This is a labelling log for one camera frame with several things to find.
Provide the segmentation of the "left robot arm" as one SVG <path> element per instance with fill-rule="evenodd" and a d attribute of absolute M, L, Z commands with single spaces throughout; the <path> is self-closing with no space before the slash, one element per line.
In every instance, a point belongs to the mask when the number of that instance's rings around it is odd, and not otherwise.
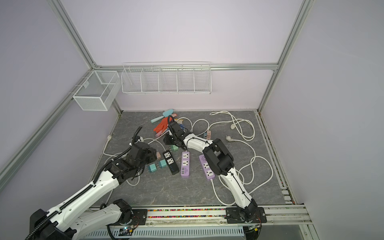
<path fill-rule="evenodd" d="M 121 154 L 110 158 L 94 179 L 67 200 L 48 211 L 37 210 L 30 217 L 28 240 L 78 240 L 103 226 L 129 224 L 131 206 L 119 199 L 105 208 L 84 217 L 82 214 L 101 197 L 128 179 L 138 177 L 146 165 L 157 160 L 157 151 L 137 140 Z"/>

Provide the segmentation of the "teal usb charger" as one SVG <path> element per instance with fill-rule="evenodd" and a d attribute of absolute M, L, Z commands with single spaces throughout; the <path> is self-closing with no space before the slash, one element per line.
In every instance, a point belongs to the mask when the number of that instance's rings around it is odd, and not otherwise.
<path fill-rule="evenodd" d="M 149 169 L 150 173 L 154 173 L 157 171 L 157 166 L 156 166 L 156 164 L 151 164 L 148 166 L 148 169 Z"/>

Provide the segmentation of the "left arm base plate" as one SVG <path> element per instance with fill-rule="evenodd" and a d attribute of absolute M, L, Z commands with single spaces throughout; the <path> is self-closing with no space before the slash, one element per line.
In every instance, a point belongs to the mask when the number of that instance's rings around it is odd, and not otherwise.
<path fill-rule="evenodd" d="M 148 209 L 133 209 L 122 213 L 120 225 L 142 226 L 146 224 Z"/>

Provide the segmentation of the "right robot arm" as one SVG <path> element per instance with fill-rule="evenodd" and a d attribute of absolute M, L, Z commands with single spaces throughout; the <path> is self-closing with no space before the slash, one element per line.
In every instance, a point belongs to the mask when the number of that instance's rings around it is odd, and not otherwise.
<path fill-rule="evenodd" d="M 164 142 L 184 150 L 201 152 L 216 176 L 221 176 L 232 193 L 244 221 L 250 222 L 260 216 L 256 201 L 245 189 L 234 165 L 234 158 L 220 139 L 206 140 L 192 132 L 185 131 L 180 125 L 168 118 L 168 129 Z"/>

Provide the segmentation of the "purple power strip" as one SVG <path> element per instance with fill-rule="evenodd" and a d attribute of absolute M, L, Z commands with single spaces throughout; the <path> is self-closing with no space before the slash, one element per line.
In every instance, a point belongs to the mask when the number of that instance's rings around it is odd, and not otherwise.
<path fill-rule="evenodd" d="M 200 155 L 199 160 L 200 160 L 200 163 L 202 165 L 202 168 L 203 168 L 203 171 L 205 173 L 207 180 L 210 181 L 210 180 L 214 179 L 216 177 L 216 175 L 211 170 L 210 165 L 209 165 L 208 161 L 206 160 L 205 156 Z"/>
<path fill-rule="evenodd" d="M 190 175 L 190 152 L 182 152 L 181 177 L 188 178 Z"/>

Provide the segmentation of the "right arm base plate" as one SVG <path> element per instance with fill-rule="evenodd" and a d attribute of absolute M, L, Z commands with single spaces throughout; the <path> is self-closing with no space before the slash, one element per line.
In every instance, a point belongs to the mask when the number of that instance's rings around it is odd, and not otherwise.
<path fill-rule="evenodd" d="M 267 217 L 264 208 L 257 207 L 250 214 L 239 207 L 226 208 L 225 219 L 228 224 L 264 224 Z"/>

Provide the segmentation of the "green charger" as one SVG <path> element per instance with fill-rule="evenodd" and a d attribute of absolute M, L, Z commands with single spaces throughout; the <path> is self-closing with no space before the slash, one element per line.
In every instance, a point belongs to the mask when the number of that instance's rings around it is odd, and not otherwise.
<path fill-rule="evenodd" d="M 159 167 L 160 167 L 161 169 L 166 168 L 167 166 L 168 166 L 168 164 L 167 164 L 167 161 L 166 161 L 166 160 L 160 160 L 160 161 L 159 161 Z"/>

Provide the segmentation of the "black power strip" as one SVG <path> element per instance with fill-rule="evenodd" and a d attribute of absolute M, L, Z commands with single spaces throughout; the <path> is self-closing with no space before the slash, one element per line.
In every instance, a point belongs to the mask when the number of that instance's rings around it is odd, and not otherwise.
<path fill-rule="evenodd" d="M 166 160 L 166 163 L 167 163 L 172 175 L 176 175 L 177 173 L 179 173 L 180 169 L 179 169 L 179 167 L 175 161 L 175 158 L 171 154 L 171 152 L 170 151 L 164 151 L 163 156 Z"/>

